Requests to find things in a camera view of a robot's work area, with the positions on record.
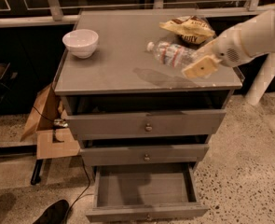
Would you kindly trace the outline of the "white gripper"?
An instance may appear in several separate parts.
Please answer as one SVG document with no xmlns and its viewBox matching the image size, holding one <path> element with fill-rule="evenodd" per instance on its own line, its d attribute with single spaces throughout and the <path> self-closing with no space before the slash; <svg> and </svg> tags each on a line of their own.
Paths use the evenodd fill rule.
<svg viewBox="0 0 275 224">
<path fill-rule="evenodd" d="M 200 47 L 197 53 L 205 56 L 182 70 L 187 78 L 207 77 L 218 70 L 220 63 L 227 67 L 237 67 L 253 59 L 241 43 L 240 24 L 226 29 L 216 39 Z M 221 61 L 209 54 L 215 54 Z"/>
</svg>

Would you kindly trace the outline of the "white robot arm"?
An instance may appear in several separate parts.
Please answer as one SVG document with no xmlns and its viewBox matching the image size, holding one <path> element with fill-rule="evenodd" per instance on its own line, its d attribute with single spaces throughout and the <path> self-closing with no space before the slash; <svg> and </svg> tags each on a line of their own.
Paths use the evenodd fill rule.
<svg viewBox="0 0 275 224">
<path fill-rule="evenodd" d="M 237 67 L 269 53 L 275 53 L 275 8 L 226 29 L 195 52 L 182 74 L 207 77 L 221 65 Z"/>
</svg>

